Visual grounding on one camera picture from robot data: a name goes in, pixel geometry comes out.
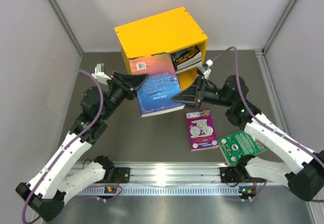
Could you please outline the blue sunset cover book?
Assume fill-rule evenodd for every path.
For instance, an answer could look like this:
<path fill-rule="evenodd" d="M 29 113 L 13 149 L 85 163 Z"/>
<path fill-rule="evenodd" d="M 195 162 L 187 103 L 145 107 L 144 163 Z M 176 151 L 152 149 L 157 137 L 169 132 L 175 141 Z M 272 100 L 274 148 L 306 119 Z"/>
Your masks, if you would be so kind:
<path fill-rule="evenodd" d="M 131 74 L 149 74 L 137 91 L 141 117 L 182 110 L 184 104 L 172 101 L 181 92 L 169 53 L 159 53 L 129 60 Z"/>

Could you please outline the black cover book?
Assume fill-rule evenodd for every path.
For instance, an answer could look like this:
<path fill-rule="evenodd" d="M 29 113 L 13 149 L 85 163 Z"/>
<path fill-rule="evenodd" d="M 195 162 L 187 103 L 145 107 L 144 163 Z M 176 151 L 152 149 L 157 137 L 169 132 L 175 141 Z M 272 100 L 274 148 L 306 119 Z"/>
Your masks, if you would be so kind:
<path fill-rule="evenodd" d="M 188 47 L 170 54 L 176 74 L 202 64 L 202 53 L 198 46 Z"/>

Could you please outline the purple cartoon cover book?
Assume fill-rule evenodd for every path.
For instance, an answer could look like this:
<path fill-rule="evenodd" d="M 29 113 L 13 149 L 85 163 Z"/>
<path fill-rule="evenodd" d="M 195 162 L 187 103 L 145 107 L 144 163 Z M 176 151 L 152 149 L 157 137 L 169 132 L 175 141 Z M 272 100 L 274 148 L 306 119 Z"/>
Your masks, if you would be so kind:
<path fill-rule="evenodd" d="M 191 151 L 218 148 L 218 136 L 210 109 L 186 113 Z"/>

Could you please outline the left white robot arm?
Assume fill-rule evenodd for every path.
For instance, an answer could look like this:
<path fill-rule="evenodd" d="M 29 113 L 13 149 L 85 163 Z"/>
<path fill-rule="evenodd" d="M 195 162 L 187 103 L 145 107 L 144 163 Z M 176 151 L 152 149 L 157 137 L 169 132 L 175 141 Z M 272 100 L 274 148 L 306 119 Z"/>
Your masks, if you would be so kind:
<path fill-rule="evenodd" d="M 82 113 L 66 134 L 64 141 L 46 165 L 29 182 L 21 182 L 16 193 L 24 200 L 22 221 L 27 223 L 26 209 L 30 207 L 38 218 L 46 222 L 55 219 L 75 195 L 92 184 L 109 182 L 114 178 L 114 164 L 105 156 L 98 156 L 79 173 L 67 177 L 78 159 L 87 152 L 107 129 L 105 123 L 121 103 L 133 100 L 149 74 L 129 75 L 114 71 L 79 73 L 96 84 L 84 93 Z"/>

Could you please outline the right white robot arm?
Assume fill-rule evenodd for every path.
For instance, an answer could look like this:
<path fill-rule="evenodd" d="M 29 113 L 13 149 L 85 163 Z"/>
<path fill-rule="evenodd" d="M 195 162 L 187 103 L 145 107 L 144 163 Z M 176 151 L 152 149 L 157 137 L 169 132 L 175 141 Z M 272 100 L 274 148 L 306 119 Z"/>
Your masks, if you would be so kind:
<path fill-rule="evenodd" d="M 244 156 L 233 170 L 241 181 L 262 178 L 287 187 L 303 201 L 315 201 L 323 189 L 323 152 L 315 152 L 280 130 L 246 95 L 249 89 L 239 76 L 229 76 L 218 89 L 203 76 L 197 76 L 187 89 L 172 97 L 186 107 L 199 109 L 202 103 L 226 106 L 228 121 L 261 141 L 281 162 L 266 161 L 256 156 Z"/>

